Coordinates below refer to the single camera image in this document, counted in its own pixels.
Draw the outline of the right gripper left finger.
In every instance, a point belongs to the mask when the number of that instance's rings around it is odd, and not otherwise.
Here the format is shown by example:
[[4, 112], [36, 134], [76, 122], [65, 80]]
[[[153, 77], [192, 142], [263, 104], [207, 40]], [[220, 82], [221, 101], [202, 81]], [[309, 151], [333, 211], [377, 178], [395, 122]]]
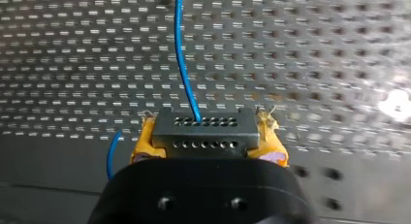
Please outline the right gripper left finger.
[[142, 118], [142, 131], [138, 141], [131, 153], [130, 163], [135, 164], [142, 160], [151, 158], [166, 158], [164, 148], [155, 148], [152, 144], [152, 134], [155, 126], [156, 115], [152, 112], [146, 112]]

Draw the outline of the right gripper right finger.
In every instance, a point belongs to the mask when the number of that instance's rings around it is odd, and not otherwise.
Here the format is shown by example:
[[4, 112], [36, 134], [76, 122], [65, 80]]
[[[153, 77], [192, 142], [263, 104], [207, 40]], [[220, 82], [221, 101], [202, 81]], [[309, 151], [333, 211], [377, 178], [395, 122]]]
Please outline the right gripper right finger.
[[274, 111], [275, 108], [270, 111], [256, 110], [257, 127], [260, 133], [259, 146], [248, 150], [247, 155], [249, 158], [269, 161], [280, 167], [288, 168], [289, 153], [275, 133], [279, 125], [272, 116]]

